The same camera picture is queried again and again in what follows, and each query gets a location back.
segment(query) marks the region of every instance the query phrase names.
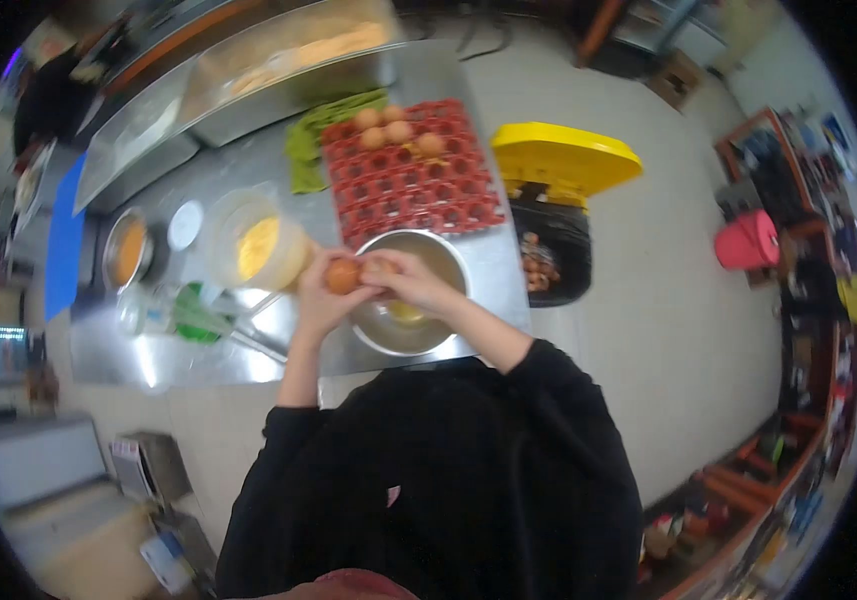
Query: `hand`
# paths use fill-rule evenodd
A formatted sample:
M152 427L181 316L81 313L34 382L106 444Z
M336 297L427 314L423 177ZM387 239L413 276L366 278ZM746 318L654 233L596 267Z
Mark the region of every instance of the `hand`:
M344 248L319 249L299 279L300 316L295 335L312 345L320 345L352 310L384 292L381 288L362 286L350 294L332 294L325 283L325 271L335 258L355 256Z
M414 254L394 249L376 249L367 252L362 259L384 258L398 265L399 273L364 272L362 283L387 288L402 301L422 310L435 319L444 319L465 297L442 281Z

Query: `red bucket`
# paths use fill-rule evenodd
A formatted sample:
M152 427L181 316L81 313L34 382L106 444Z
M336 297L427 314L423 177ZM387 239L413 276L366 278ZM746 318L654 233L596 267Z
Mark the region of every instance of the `red bucket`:
M715 256L729 271L760 269L779 262L779 234L764 210L743 214L715 235Z

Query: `green towel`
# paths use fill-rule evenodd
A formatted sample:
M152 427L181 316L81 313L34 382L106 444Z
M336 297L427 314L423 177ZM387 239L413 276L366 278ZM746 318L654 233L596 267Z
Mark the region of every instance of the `green towel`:
M381 111L388 103L384 89L355 94L338 102L315 106L285 131L285 155L292 162L292 193L320 192L328 187L319 169L319 138L329 125L348 121L362 109Z

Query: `trash bin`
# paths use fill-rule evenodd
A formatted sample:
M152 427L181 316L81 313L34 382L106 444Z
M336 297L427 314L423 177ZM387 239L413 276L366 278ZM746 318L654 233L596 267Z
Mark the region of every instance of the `trash bin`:
M616 139L547 123L503 125L492 149L519 245L524 234L537 235L558 275L548 289L529 291L529 305L575 302L591 285L588 198L639 175L641 161Z
M576 206L537 201L545 184L521 186L510 207L518 244L525 234L536 234L552 255L559 279L545 291L529 292L532 308L564 306L578 300L591 286L589 217Z

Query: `blue cutting board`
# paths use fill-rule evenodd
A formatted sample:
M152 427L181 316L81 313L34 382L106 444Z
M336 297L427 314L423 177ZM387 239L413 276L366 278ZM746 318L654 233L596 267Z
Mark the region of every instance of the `blue cutting board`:
M78 294L78 261L82 254L85 212L74 217L75 193L82 177L85 154L65 174L52 206L52 225L48 233L48 257L45 259L45 321L74 303Z

